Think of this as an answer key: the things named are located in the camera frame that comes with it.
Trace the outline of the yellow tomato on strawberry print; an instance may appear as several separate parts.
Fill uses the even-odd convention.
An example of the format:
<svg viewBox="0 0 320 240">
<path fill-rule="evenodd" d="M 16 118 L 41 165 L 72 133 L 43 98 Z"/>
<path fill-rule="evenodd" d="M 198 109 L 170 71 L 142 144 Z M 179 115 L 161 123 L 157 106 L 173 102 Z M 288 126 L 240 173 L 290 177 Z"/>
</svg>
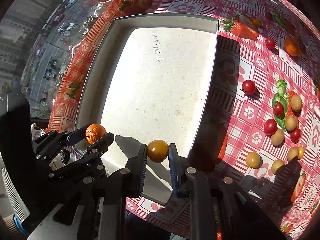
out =
<svg viewBox="0 0 320 240">
<path fill-rule="evenodd" d="M 261 28 L 262 27 L 262 20 L 258 19 L 258 18 L 254 18 L 252 20 L 253 24 L 257 27 L 257 28 Z"/>
</svg>

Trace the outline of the red cherry tomato mid left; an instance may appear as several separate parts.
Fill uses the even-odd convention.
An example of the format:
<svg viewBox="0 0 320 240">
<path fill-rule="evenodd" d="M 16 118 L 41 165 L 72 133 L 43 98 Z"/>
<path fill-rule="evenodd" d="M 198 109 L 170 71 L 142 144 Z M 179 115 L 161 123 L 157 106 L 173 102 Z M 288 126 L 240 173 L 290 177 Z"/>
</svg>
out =
<svg viewBox="0 0 320 240">
<path fill-rule="evenodd" d="M 274 49 L 276 47 L 276 44 L 275 44 L 274 40 L 272 40 L 271 38 L 267 38 L 265 40 L 265 44 L 266 44 L 268 49 Z"/>
</svg>

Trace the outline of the dark red cherry tomato far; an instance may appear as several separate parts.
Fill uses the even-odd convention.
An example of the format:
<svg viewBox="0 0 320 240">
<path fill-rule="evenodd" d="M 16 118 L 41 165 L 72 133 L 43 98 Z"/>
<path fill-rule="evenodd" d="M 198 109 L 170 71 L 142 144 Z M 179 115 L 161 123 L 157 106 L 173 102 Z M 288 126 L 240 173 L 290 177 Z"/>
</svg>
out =
<svg viewBox="0 0 320 240">
<path fill-rule="evenodd" d="M 269 21 L 273 20 L 273 16 L 270 12 L 266 12 L 265 16 Z"/>
</svg>

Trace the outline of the red cherry tomato with stem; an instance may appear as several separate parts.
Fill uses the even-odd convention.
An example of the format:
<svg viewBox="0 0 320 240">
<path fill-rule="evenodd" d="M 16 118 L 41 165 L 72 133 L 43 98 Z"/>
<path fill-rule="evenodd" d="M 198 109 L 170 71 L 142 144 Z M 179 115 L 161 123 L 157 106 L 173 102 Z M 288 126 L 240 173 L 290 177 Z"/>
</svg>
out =
<svg viewBox="0 0 320 240">
<path fill-rule="evenodd" d="M 252 80 L 245 80 L 242 83 L 242 91 L 246 94 L 246 95 L 252 95 L 255 93 L 256 90 L 256 86 L 255 83 Z"/>
</svg>

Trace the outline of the orange cherry tomato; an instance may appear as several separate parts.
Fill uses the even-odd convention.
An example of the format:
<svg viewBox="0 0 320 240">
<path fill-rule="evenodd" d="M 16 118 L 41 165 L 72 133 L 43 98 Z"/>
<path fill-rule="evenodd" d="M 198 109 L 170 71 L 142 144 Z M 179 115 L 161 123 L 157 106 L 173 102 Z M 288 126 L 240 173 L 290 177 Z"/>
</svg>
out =
<svg viewBox="0 0 320 240">
<path fill-rule="evenodd" d="M 163 140 L 154 140 L 147 145 L 146 152 L 151 161 L 161 163 L 169 154 L 169 145 Z"/>
</svg>

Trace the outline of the white plastic tray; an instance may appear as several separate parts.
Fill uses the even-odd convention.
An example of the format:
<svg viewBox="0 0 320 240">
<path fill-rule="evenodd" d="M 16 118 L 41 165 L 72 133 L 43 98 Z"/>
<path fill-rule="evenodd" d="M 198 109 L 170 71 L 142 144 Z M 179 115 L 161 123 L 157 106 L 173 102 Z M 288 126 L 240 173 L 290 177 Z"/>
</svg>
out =
<svg viewBox="0 0 320 240">
<path fill-rule="evenodd" d="M 214 72 L 218 24 L 184 13 L 127 16 L 111 24 L 89 68 L 75 122 L 76 128 L 100 124 L 114 135 L 102 155 L 107 174 L 153 140 L 189 154 Z"/>
</svg>

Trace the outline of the small mandarin orange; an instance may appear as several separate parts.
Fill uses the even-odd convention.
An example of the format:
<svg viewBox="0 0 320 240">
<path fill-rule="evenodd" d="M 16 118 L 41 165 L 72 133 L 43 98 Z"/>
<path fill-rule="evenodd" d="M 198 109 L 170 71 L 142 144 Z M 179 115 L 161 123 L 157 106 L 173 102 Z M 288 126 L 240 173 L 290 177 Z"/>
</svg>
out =
<svg viewBox="0 0 320 240">
<path fill-rule="evenodd" d="M 100 124 L 91 124 L 86 129 L 85 137 L 89 144 L 93 144 L 106 134 L 107 131 L 103 126 Z"/>
</svg>

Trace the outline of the tan longan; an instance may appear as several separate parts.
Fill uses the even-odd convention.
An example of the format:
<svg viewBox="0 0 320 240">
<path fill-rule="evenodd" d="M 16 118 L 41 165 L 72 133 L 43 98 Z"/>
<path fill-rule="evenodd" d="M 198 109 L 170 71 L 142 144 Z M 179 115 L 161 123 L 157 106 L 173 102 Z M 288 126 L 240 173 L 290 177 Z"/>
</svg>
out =
<svg viewBox="0 0 320 240">
<path fill-rule="evenodd" d="M 291 109 L 294 112 L 300 112 L 302 110 L 302 100 L 299 95 L 294 94 L 290 100 Z"/>
<path fill-rule="evenodd" d="M 288 115 L 285 120 L 285 129 L 288 132 L 292 132 L 296 128 L 297 128 L 297 119 L 292 115 Z"/>
</svg>

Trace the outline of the red checkered strawberry tablecloth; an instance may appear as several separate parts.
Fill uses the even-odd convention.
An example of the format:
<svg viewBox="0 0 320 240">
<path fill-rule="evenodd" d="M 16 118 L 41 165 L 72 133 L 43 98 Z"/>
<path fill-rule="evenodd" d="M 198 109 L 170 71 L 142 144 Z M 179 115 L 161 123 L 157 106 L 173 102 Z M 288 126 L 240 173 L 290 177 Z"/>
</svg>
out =
<svg viewBox="0 0 320 240">
<path fill-rule="evenodd" d="M 225 155 L 219 170 L 243 183 L 260 207 L 288 239 L 301 239 L 319 215 L 319 31 L 287 0 L 114 0 L 87 36 L 74 46 L 72 59 L 58 89 L 48 130 L 72 131 L 81 88 L 89 64 L 111 23 L 138 13 L 189 12 L 222 21 L 218 46 L 225 57 L 218 62 L 217 87 L 210 103 L 222 112 L 227 126 Z M 265 14 L 270 12 L 273 20 Z M 252 20 L 262 20 L 257 28 Z M 301 57 L 284 49 L 293 38 Z M 268 49 L 271 38 L 276 47 Z M 252 95 L 242 83 L 252 80 Z M 302 100 L 294 112 L 290 100 Z M 288 115 L 297 128 L 285 129 Z"/>
</svg>

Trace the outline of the large mandarin orange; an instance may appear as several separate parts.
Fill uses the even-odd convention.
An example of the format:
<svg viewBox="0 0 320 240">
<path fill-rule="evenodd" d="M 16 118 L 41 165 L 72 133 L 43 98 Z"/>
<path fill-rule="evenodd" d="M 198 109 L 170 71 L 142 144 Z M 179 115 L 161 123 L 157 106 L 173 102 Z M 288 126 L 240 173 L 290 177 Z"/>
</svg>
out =
<svg viewBox="0 0 320 240">
<path fill-rule="evenodd" d="M 284 40 L 284 49 L 292 57 L 301 57 L 300 48 L 293 38 L 288 37 Z"/>
</svg>

